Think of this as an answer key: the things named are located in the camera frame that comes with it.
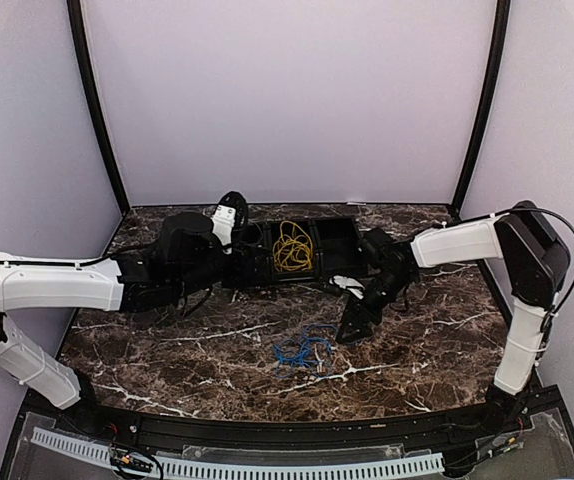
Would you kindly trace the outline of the black three-compartment bin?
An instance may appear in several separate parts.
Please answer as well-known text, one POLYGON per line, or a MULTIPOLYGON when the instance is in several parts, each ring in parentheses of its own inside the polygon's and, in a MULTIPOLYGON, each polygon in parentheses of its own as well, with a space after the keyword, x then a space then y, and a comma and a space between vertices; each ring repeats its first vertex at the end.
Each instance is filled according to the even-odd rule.
POLYGON ((232 258, 224 273, 226 288, 328 280, 334 275, 361 278, 368 266, 359 250, 359 232, 352 217, 329 217, 251 223, 237 248, 264 247, 269 253, 268 285, 235 285, 232 258))

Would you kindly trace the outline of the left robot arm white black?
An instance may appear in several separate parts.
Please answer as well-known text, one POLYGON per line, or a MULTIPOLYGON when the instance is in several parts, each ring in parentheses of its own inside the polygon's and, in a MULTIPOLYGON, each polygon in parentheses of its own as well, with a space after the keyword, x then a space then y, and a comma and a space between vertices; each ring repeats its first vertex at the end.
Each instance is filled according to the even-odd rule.
POLYGON ((36 308, 84 308, 136 313, 177 305, 223 281, 244 248, 248 217, 220 205, 211 216, 183 212, 166 218, 158 238, 96 259, 41 259, 0 252, 0 367, 68 411, 87 436, 108 427, 84 374, 47 354, 8 312, 36 308))

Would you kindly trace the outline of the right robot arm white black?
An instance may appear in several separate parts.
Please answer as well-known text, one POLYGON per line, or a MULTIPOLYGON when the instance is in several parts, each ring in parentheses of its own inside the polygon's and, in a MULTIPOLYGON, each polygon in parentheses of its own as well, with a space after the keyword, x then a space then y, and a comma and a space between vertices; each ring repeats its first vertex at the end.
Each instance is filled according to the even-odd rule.
POLYGON ((443 223, 405 240, 396 240, 381 228, 367 231, 358 248, 377 274, 350 294, 337 342, 351 344, 371 337, 383 309, 404 294, 420 270, 498 259, 511 283, 513 313, 492 388, 518 395, 546 351, 553 321, 574 289, 574 280, 566 278, 574 261, 552 219, 565 220, 525 200, 486 216, 443 223))

